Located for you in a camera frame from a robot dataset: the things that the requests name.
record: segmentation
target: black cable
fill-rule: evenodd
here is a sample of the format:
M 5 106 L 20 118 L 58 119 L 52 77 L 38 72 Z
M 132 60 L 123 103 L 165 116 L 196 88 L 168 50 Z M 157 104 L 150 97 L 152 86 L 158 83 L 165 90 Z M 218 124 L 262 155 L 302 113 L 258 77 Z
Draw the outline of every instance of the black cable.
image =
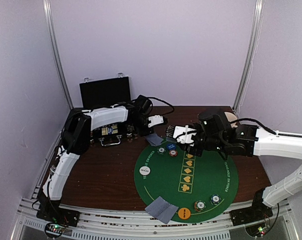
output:
M 236 123 L 236 122 L 240 122 L 240 121 L 250 121 L 250 122 L 255 122 L 257 123 L 258 125 L 260 125 L 264 130 L 266 130 L 267 132 L 271 133 L 271 134 L 274 134 L 276 135 L 276 132 L 273 131 L 272 129 L 266 127 L 265 125 L 263 125 L 261 122 L 259 122 L 258 120 L 256 119 L 253 119 L 253 118 L 240 118 L 240 119 L 237 119 L 237 120 L 234 120 L 234 121 L 231 121 L 230 124 L 232 123 Z M 295 134 L 282 134 L 282 133 L 279 133 L 278 136 L 284 136 L 284 137 L 296 137 L 296 138 L 301 138 L 302 139 L 302 135 L 295 135 Z
M 257 123 L 258 125 L 260 125 L 264 130 L 266 130 L 267 132 L 271 133 L 271 134 L 274 134 L 276 135 L 276 132 L 273 131 L 272 129 L 266 127 L 265 125 L 263 125 L 260 121 L 256 120 L 256 119 L 253 119 L 253 118 L 239 118 L 237 120 L 234 120 L 234 121 L 231 121 L 230 124 L 234 124 L 236 122 L 241 122 L 241 121 L 250 121 L 250 122 L 255 122 Z
M 49 200 L 49 202 L 50 202 L 50 205 L 52 206 L 52 208 L 53 208 L 53 210 L 59 215 L 59 216 L 61 216 L 61 214 L 55 209 L 55 207 L 53 206 L 53 204 L 52 204 L 52 201 L 51 201 L 51 198 L 50 198 L 50 182 L 51 181 L 48 181 L 48 183 L 47 183 L 47 198 L 48 198 L 48 200 Z
M 279 212 L 280 212 L 280 205 L 277 204 L 277 214 L 276 214 L 275 220 L 274 220 L 272 226 L 267 230 L 267 232 L 264 235 L 266 235 L 268 232 L 270 232 L 272 230 L 272 228 L 274 227 L 276 220 L 279 217 Z
M 35 209 L 35 208 L 34 208 L 34 205 L 35 205 L 35 203 L 37 203 L 38 201 L 39 201 L 39 200 L 37 199 L 35 202 L 32 203 L 32 209 L 34 209 L 34 210 L 36 210 L 36 211 L 37 211 L 38 209 Z
M 223 131 L 219 131 L 219 138 L 220 138 L 221 142 L 224 143 L 226 146 L 233 146 L 232 144 L 230 144 L 229 142 L 227 142 L 226 140 L 224 140 L 224 138 L 223 138 Z
M 62 154 L 65 150 L 62 150 L 62 146 L 58 145 L 54 149 L 54 155 L 57 156 L 59 153 L 59 150 L 61 150 L 60 154 Z
M 195 134 L 195 133 L 197 133 L 197 130 L 192 130 L 192 131 L 188 131 L 187 132 L 187 134 Z M 175 140 L 177 140 L 179 137 L 181 137 L 181 136 L 184 136 L 185 135 L 185 132 L 183 132 L 183 133 L 181 133 L 180 135 L 178 135 L 178 136 L 176 136 L 174 139 Z
M 152 96 L 152 97 L 151 97 L 151 96 L 147 96 L 146 98 L 147 98 L 147 99 L 154 99 L 154 100 L 157 100 L 157 101 L 159 101 L 159 102 L 165 103 L 166 105 L 168 105 L 169 107 L 172 108 L 171 111 L 162 114 L 162 116 L 167 115 L 167 114 L 171 114 L 171 113 L 173 113 L 173 112 L 175 111 L 175 108 L 174 108 L 174 106 L 173 106 L 172 104 L 170 104 L 170 103 L 168 103 L 168 102 L 166 102 L 166 101 L 164 101 L 164 100 L 162 100 L 162 99 L 159 99 L 159 98 L 153 97 L 153 96 Z
M 286 133 L 284 133 L 284 134 L 279 133 L 278 135 L 279 136 L 285 136 L 285 137 L 289 137 L 289 136 L 291 137 L 292 136 L 292 137 L 296 137 L 296 138 L 302 138 L 302 135 L 294 135 L 294 134 L 286 134 Z

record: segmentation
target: heart symbol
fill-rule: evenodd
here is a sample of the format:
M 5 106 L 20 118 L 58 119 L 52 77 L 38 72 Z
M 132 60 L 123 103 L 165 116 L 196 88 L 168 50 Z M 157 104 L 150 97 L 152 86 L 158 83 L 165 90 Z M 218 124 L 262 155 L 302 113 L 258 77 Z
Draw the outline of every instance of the heart symbol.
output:
M 190 176 L 186 176 L 185 178 L 183 178 L 184 181 L 186 181 L 187 183 L 190 182 L 191 177 Z
M 189 161 L 186 162 L 186 164 L 187 164 L 188 166 L 192 166 L 192 161 L 189 160 Z

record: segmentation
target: wire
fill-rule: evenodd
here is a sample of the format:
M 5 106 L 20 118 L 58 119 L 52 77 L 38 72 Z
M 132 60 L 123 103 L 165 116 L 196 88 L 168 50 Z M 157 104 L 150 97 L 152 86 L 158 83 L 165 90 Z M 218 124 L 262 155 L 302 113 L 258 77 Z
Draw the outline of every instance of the wire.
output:
M 266 127 L 265 125 L 263 125 L 260 121 L 256 120 L 256 119 L 253 119 L 253 118 L 239 118 L 237 120 L 234 120 L 234 121 L 231 121 L 230 124 L 234 124 L 236 122 L 240 122 L 240 121 L 250 121 L 250 122 L 255 122 L 257 123 L 258 125 L 260 125 L 264 130 L 266 130 L 267 132 L 271 133 L 271 134 L 274 134 L 276 135 L 276 132 L 273 131 L 272 129 Z
M 35 209 L 35 208 L 34 208 L 34 205 L 35 205 L 38 201 L 39 201 L 39 200 L 37 199 L 35 202 L 32 203 L 32 209 L 34 209 L 34 210 L 36 210 L 36 211 L 37 211 L 38 209 Z
M 267 230 L 267 232 L 264 235 L 267 235 L 267 233 L 270 232 L 272 230 L 272 228 L 274 227 L 276 220 L 279 217 L 279 212 L 280 212 L 280 205 L 277 204 L 277 214 L 276 214 L 275 220 L 274 220 L 272 226 Z
M 224 143 L 226 146 L 233 146 L 232 144 L 230 144 L 229 142 L 227 142 L 226 140 L 224 140 L 224 138 L 223 138 L 223 131 L 219 131 L 219 138 L 220 138 L 221 142 Z
M 271 220 L 270 220 L 270 218 L 266 214 L 264 214 L 264 222 L 265 222 L 266 226 L 270 226 L 270 224 L 271 224 Z
M 66 150 L 65 149 L 63 150 L 62 146 L 58 145 L 54 149 L 54 154 L 55 154 L 55 156 L 62 155 L 65 151 Z
M 50 198 L 50 182 L 52 180 L 52 175 L 50 175 L 50 180 L 47 183 L 47 198 L 50 202 L 50 205 L 52 206 L 53 210 L 59 215 L 61 216 L 61 214 L 55 209 L 54 205 L 52 204 L 51 198 Z
M 167 112 L 167 113 L 163 113 L 163 114 L 162 114 L 163 116 L 164 116 L 164 115 L 171 114 L 171 113 L 173 113 L 173 112 L 175 111 L 175 108 L 174 108 L 174 106 L 173 106 L 172 104 L 170 104 L 170 103 L 168 103 L 168 102 L 166 102 L 166 101 L 164 101 L 164 100 L 162 100 L 162 99 L 159 99 L 159 98 L 153 97 L 153 96 L 152 96 L 152 97 L 151 97 L 151 96 L 147 96 L 146 98 L 147 98 L 147 99 L 154 99 L 154 100 L 157 100 L 157 101 L 159 101 L 159 102 L 165 103 L 166 105 L 168 105 L 169 107 L 172 108 L 171 111 L 169 111 L 169 112 Z
M 192 131 L 188 131 L 187 133 L 185 133 L 185 132 L 183 132 L 183 133 L 181 133 L 180 135 L 178 135 L 178 136 L 176 136 L 174 139 L 175 140 L 177 140 L 179 137 L 181 137 L 181 136 L 184 136 L 184 135 L 186 135 L 186 134 L 195 134 L 195 133 L 197 133 L 197 130 L 192 130 Z M 184 143 L 185 145 L 191 145 L 191 144 L 193 144 L 194 143 L 194 141 L 192 142 L 192 143 Z
M 259 122 L 258 120 L 256 119 L 253 119 L 253 118 L 240 118 L 240 119 L 237 119 L 237 120 L 234 120 L 234 121 L 231 121 L 230 124 L 234 124 L 236 122 L 240 122 L 240 121 L 250 121 L 250 122 L 255 122 L 257 123 L 258 125 L 260 125 L 264 130 L 266 130 L 267 132 L 273 134 L 273 135 L 276 135 L 276 132 L 273 131 L 272 129 L 266 127 L 265 125 L 263 125 L 261 122 Z M 301 138 L 302 139 L 302 135 L 295 135 L 295 134 L 282 134 L 282 133 L 279 133 L 278 136 L 284 136 L 284 137 L 296 137 L 296 138 Z

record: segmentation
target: poker chip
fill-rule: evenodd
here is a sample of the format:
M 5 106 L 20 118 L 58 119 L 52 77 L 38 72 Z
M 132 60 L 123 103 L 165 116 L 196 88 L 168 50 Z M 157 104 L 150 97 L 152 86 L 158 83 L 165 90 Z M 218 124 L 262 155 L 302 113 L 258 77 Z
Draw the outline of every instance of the poker chip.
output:
M 165 153 L 165 148 L 159 147 L 159 148 L 157 149 L 157 153 L 160 154 L 160 155 L 163 155 L 163 154 Z
M 175 157 L 175 156 L 177 156 L 177 150 L 171 150 L 171 151 L 169 151 L 169 154 L 171 157 Z
M 218 205 L 220 202 L 221 202 L 221 198 L 220 198 L 219 195 L 216 195 L 216 194 L 212 195 L 212 197 L 211 197 L 211 203 L 213 205 Z
M 170 151 L 170 150 L 176 150 L 176 145 L 169 143 L 168 145 L 166 145 L 166 148 Z
M 150 174 L 151 170 L 148 166 L 142 166 L 140 168 L 140 174 L 143 175 L 143 176 L 146 176 L 148 174 Z
M 205 202 L 203 202 L 203 201 L 196 201 L 195 203 L 194 203 L 194 210 L 196 210 L 196 211 L 202 211 L 203 209 L 205 209 Z
M 179 218 L 181 218 L 183 220 L 187 220 L 191 217 L 191 211 L 190 211 L 190 209 L 188 209 L 186 207 L 182 207 L 177 214 L 178 214 Z

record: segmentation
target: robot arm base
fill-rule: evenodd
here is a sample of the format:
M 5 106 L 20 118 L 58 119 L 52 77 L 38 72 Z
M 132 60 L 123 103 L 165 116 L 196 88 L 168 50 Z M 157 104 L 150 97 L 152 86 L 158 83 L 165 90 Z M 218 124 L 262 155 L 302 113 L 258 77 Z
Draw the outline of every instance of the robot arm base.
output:
M 65 223 L 65 225 L 70 227 L 77 226 L 80 217 L 80 213 L 78 211 L 60 208 L 60 200 L 51 201 L 52 205 L 54 206 L 53 208 L 42 189 L 38 194 L 38 200 L 41 204 L 36 214 L 37 218 L 59 224 Z
M 252 206 L 230 212 L 233 226 L 264 220 L 265 215 L 273 216 L 272 209 L 263 204 L 262 195 L 264 190 L 263 188 L 255 193 Z

